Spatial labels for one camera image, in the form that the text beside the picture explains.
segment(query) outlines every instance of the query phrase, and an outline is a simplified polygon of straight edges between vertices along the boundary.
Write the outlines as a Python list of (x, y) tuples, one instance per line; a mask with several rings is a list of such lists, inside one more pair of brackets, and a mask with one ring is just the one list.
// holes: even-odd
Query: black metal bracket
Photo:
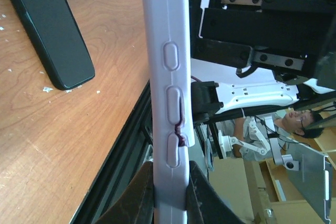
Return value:
[(205, 139), (205, 137), (204, 137), (204, 135), (202, 133), (202, 130), (200, 129), (199, 126), (195, 127), (195, 133), (196, 133), (196, 136), (197, 136), (197, 138), (198, 138), (198, 140), (200, 142), (202, 152), (205, 155), (205, 141), (206, 141), (206, 139)]
[(271, 69), (283, 82), (313, 78), (335, 11), (335, 0), (210, 0), (201, 37), (192, 23), (192, 58)]
[(218, 101), (216, 88), (218, 83), (214, 81), (191, 83), (191, 105), (194, 124), (204, 123), (209, 120), (223, 103)]
[(208, 125), (211, 131), (212, 139), (214, 140), (214, 144), (217, 150), (218, 157), (219, 159), (223, 159), (223, 154), (222, 154), (222, 151), (219, 145), (218, 128), (215, 123), (209, 123)]
[(154, 211), (153, 163), (145, 162), (120, 199), (96, 224), (150, 224)]
[(190, 161), (186, 209), (189, 224), (243, 224), (224, 204), (194, 161)]
[(142, 121), (140, 128), (147, 142), (153, 145), (153, 117), (152, 117), (151, 107), (149, 108), (149, 112), (147, 113), (147, 116)]

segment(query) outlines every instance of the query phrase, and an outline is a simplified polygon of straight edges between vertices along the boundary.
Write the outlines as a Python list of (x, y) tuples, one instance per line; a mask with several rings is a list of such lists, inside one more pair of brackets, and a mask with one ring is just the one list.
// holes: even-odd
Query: black phone case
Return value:
[(68, 90), (95, 69), (67, 0), (10, 0), (53, 85)]

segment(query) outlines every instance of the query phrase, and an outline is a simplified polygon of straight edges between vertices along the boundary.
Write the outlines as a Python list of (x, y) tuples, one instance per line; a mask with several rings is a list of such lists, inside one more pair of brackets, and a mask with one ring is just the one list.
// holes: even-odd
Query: wooden table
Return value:
[(0, 0), (0, 223), (68, 223), (149, 78), (141, 0), (68, 2), (96, 77), (67, 93)]

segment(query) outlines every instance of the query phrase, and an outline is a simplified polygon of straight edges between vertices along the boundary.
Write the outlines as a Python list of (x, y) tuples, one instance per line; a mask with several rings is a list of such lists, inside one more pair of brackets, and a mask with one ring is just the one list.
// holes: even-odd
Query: phone side button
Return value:
[(167, 164), (170, 168), (176, 168), (179, 165), (179, 137), (175, 133), (171, 133), (167, 141)]
[(172, 86), (167, 89), (167, 116), (172, 125), (176, 125), (181, 120), (180, 115), (180, 90)]
[(174, 42), (168, 42), (163, 46), (164, 65), (170, 71), (174, 71), (179, 67), (178, 56), (177, 45)]

